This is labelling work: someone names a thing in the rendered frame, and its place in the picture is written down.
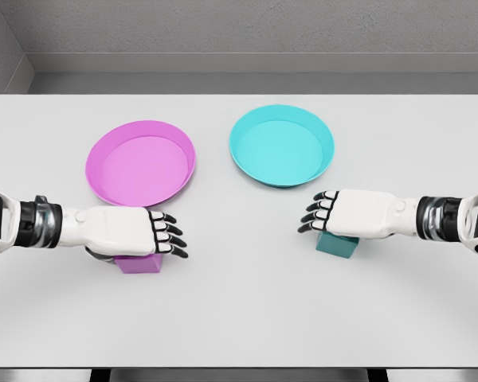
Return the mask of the pink round plate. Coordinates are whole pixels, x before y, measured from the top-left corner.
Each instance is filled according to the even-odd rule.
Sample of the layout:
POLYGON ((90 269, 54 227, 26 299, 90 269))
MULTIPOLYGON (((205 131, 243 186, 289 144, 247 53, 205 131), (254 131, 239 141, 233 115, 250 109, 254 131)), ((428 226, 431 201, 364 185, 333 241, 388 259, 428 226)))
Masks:
POLYGON ((95 195, 113 205, 147 207, 181 191, 196 166, 190 137, 156 120, 121 125, 90 150, 85 175, 95 195))

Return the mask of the teal block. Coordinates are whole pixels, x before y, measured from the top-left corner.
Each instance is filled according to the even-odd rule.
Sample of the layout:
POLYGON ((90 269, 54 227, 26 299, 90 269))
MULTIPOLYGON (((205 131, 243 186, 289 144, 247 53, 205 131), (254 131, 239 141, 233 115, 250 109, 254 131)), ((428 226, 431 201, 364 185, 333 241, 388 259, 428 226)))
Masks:
POLYGON ((315 249, 329 255, 349 259, 359 244, 358 237, 337 236, 330 232, 321 232, 315 249))

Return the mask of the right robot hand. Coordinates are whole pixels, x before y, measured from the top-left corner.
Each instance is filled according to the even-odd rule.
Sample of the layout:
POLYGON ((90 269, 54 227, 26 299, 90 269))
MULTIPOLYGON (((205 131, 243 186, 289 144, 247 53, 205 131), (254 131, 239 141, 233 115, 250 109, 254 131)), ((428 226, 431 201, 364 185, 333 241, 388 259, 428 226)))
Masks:
POLYGON ((357 189, 326 190, 313 197, 297 232, 383 239, 391 234, 390 214, 399 199, 390 193, 357 189))

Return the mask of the pink block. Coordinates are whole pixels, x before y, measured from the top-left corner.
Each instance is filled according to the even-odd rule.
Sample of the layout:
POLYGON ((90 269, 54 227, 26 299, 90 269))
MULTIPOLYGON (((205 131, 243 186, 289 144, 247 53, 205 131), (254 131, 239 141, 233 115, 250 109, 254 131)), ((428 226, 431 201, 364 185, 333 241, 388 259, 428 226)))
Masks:
POLYGON ((124 274, 150 274, 159 273, 161 270, 163 255, 150 254, 146 256, 125 256, 114 257, 115 264, 124 274))

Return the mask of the cyan round plate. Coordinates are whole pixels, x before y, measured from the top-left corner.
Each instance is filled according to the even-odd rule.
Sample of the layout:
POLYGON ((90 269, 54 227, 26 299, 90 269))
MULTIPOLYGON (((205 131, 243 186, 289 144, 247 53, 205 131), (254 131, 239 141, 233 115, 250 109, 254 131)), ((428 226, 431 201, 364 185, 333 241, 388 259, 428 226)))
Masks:
POLYGON ((229 135, 236 165, 265 185, 289 188, 323 174, 335 155, 330 128, 300 107, 273 104, 243 115, 229 135))

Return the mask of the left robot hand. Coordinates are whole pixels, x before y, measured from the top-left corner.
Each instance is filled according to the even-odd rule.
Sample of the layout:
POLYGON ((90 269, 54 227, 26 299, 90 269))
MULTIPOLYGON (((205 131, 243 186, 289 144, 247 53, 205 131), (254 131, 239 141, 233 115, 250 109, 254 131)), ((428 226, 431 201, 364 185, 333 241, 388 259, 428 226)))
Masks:
POLYGON ((139 207, 94 207, 86 212, 85 250, 94 258, 113 262, 116 256, 151 254, 186 259, 186 242, 177 220, 164 212, 139 207))

